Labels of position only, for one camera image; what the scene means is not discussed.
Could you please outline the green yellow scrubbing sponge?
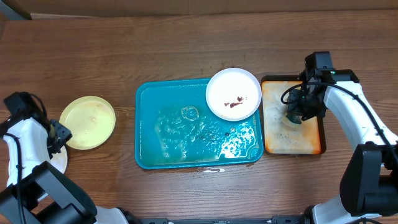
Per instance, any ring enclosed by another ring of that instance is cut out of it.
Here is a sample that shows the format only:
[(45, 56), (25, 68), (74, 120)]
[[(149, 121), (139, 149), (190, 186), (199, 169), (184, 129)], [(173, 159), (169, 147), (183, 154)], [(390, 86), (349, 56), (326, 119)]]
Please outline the green yellow scrubbing sponge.
[(301, 127), (302, 124), (302, 120), (299, 116), (290, 113), (286, 113), (285, 115), (283, 115), (281, 121), (286, 126), (294, 129)]

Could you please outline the white plate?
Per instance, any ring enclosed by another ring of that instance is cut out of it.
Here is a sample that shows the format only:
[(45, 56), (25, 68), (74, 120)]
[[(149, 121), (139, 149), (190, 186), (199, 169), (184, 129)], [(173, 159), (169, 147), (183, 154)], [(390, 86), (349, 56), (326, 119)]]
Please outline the white plate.
[(262, 91), (257, 78), (242, 68), (226, 68), (208, 82), (205, 98), (209, 109), (227, 121), (241, 121), (256, 112)]
[(68, 165), (68, 154), (65, 146), (60, 148), (60, 152), (52, 154), (50, 163), (61, 173), (65, 173)]

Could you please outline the light green plate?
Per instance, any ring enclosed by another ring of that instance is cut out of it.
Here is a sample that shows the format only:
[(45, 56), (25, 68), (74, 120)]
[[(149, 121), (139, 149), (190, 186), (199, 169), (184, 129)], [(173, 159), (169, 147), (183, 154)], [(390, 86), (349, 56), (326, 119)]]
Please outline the light green plate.
[(114, 131), (116, 113), (106, 100), (97, 96), (84, 96), (63, 110), (59, 122), (72, 133), (67, 146), (89, 150), (108, 140)]

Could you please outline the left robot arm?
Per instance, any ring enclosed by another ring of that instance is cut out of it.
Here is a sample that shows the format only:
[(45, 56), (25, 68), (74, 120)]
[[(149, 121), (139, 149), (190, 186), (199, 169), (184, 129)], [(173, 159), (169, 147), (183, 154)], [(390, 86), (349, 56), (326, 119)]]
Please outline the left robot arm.
[(10, 117), (1, 123), (9, 149), (9, 179), (1, 192), (1, 215), (11, 223), (139, 223), (122, 208), (97, 207), (88, 194), (50, 160), (72, 137), (48, 119), (41, 100), (28, 92), (4, 99)]

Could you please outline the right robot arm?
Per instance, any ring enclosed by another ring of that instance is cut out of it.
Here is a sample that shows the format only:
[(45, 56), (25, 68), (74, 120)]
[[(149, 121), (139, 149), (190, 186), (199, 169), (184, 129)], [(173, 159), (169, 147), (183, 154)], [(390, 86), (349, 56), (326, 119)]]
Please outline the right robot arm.
[(305, 57), (300, 83), (283, 92), (284, 124), (296, 128), (330, 110), (348, 138), (353, 155), (340, 194), (300, 217), (301, 223), (373, 223), (397, 214), (397, 135), (368, 103), (352, 70), (333, 67), (328, 51)]

